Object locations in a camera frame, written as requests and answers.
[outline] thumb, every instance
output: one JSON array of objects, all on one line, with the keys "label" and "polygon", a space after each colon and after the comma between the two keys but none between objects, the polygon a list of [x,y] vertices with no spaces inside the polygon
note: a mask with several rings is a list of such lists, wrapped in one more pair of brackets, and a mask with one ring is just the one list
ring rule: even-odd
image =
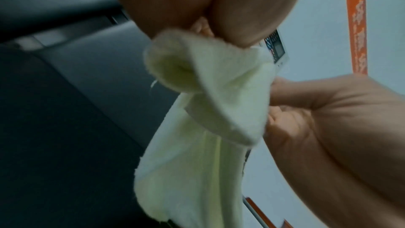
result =
[{"label": "thumb", "polygon": [[347,75],[332,79],[275,83],[270,92],[270,105],[316,110],[333,102],[334,95],[356,82],[357,78]]}]

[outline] orange strap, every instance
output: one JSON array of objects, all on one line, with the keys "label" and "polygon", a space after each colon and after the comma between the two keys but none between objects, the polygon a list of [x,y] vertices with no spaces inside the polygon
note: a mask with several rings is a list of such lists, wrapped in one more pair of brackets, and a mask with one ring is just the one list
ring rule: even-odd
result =
[{"label": "orange strap", "polygon": [[353,73],[367,75],[366,0],[346,0]]}]

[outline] white cloth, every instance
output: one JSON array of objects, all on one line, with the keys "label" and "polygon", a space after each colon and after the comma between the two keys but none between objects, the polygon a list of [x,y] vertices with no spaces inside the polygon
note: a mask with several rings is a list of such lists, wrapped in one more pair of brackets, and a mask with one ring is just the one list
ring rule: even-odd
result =
[{"label": "white cloth", "polygon": [[241,228],[243,162],[267,121],[271,54],[168,30],[145,51],[144,62],[181,94],[135,171],[140,206],[182,228]]}]

